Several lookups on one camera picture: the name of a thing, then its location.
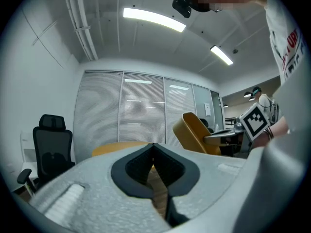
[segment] white ceiling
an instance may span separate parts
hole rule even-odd
[[[259,86],[263,93],[267,94],[270,98],[276,92],[276,90],[281,86],[280,77],[276,77],[265,81],[263,83],[256,84],[248,89],[243,91],[236,92],[226,97],[222,97],[223,104],[227,104],[228,106],[235,106],[238,104],[243,104],[249,101],[249,98],[244,98],[244,93],[246,91],[252,92],[253,87]]]
[[[187,59],[191,66],[186,69],[224,83],[245,73],[274,64],[265,11],[258,5],[243,5],[235,10],[215,13],[198,13],[192,10],[189,19],[183,18],[172,8],[173,0],[120,0],[120,45],[122,51],[144,49],[152,53],[170,54],[172,58]],[[117,0],[99,0],[100,24],[104,37],[102,45],[96,19],[96,0],[84,0],[87,22],[98,57],[107,51],[118,50]],[[123,8],[130,7],[156,12],[186,24],[184,32],[145,21],[123,18]],[[49,9],[57,27],[64,36],[64,43],[79,61],[85,61],[84,52],[73,33],[65,0],[49,0]],[[231,58],[233,65],[227,66],[210,52],[213,45]]]

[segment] yellow chair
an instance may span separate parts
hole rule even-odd
[[[209,136],[210,132],[192,112],[182,115],[174,124],[173,132],[186,150],[212,155],[222,155],[218,146],[207,145],[203,142],[203,137]]]

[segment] chair armrest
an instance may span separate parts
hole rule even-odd
[[[29,178],[29,175],[31,174],[32,170],[31,169],[24,169],[18,176],[17,178],[17,183],[19,184],[25,184],[26,181]]]

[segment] black cable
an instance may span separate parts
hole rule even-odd
[[[263,106],[263,105],[261,105],[260,103],[258,103],[261,107],[263,107],[263,108],[271,108],[271,105],[270,106],[268,106],[268,107],[265,107],[265,106]]]

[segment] ceiling light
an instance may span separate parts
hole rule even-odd
[[[221,58],[223,61],[227,63],[227,65],[233,64],[233,62],[229,59],[229,57],[221,51],[217,46],[213,46],[210,49],[214,54],[216,54],[219,58]]]
[[[177,85],[170,85],[171,88],[176,88],[176,89],[181,89],[181,90],[185,90],[185,91],[188,91],[189,88],[185,88],[185,87],[182,87],[182,86],[177,86]]]
[[[125,79],[125,82],[132,82],[132,83],[152,83],[152,81],[146,81],[146,80],[129,80]]]
[[[252,94],[251,94],[249,91],[247,91],[247,92],[244,93],[244,97],[245,97],[245,98],[249,98],[251,95],[252,95]]]
[[[154,22],[171,29],[175,29],[178,32],[183,32],[186,27],[185,24],[182,24],[174,19],[145,10],[125,8],[123,11],[123,17]]]

